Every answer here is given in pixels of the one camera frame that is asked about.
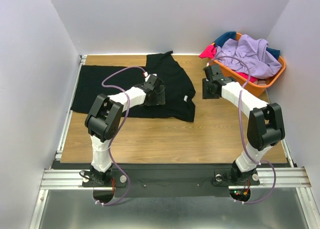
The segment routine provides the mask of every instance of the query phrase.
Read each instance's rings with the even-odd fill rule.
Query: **gray floor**
[[[252,190],[252,200],[269,189]],[[49,192],[41,229],[305,229],[295,188],[275,189],[252,205],[228,198],[129,198],[116,206],[95,205],[92,191]]]

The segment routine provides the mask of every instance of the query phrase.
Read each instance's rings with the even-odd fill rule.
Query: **wall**
[[[79,56],[50,0],[0,0],[0,228],[28,228]]]
[[[80,54],[200,53],[226,31],[266,38],[289,0],[52,0]]]
[[[282,106],[286,140],[293,160],[305,166],[320,205],[320,21],[319,0],[290,0],[267,40],[281,49],[287,69],[268,90]]]

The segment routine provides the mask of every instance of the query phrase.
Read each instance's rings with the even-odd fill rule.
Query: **orange basket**
[[[235,36],[235,40],[239,41],[241,36],[242,36],[242,34],[237,32],[236,36]],[[280,64],[281,64],[281,69],[277,72],[277,74],[275,74],[274,76],[269,77],[265,80],[266,85],[256,85],[256,84],[253,84],[251,81],[249,81],[248,84],[245,86],[245,89],[248,90],[254,96],[258,97],[267,88],[271,87],[271,85],[278,79],[278,77],[281,75],[281,73],[283,73],[284,70],[286,69],[286,62],[281,56],[279,56],[278,62],[280,62]],[[228,68],[227,66],[223,65],[221,62],[214,60],[211,63],[211,65],[214,63],[216,63],[220,66],[222,74],[225,77],[235,78],[240,83],[240,85],[243,85],[246,82],[247,79],[243,78],[242,76],[240,76],[239,74],[237,74],[236,72],[234,72],[233,70]]]

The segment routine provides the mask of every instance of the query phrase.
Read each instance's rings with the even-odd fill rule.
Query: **black t-shirt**
[[[165,83],[165,105],[134,106],[130,108],[129,117],[132,118],[169,118],[193,122],[195,119],[195,88],[185,70],[174,60],[172,51],[146,56],[146,66],[143,68],[149,74],[157,74]],[[101,82],[111,74],[125,68],[124,66],[83,65],[75,91],[71,110],[78,113],[88,113],[97,95],[114,95],[120,93],[114,88],[105,88]],[[139,68],[130,68],[121,72],[105,85],[115,85],[129,90],[136,84],[145,81]]]

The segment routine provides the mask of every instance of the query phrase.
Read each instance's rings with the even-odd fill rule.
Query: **wooden tabletop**
[[[196,90],[194,122],[176,118],[128,118],[111,151],[119,163],[232,163],[243,151],[238,109],[229,101],[202,99],[202,70],[207,61],[197,56],[173,56],[189,75]],[[86,65],[144,66],[144,55],[88,56]],[[261,95],[267,101],[266,93]],[[92,146],[85,127],[86,114],[72,113],[62,163],[90,163]],[[243,128],[248,119],[242,115]],[[266,153],[273,163],[286,163],[281,143]]]

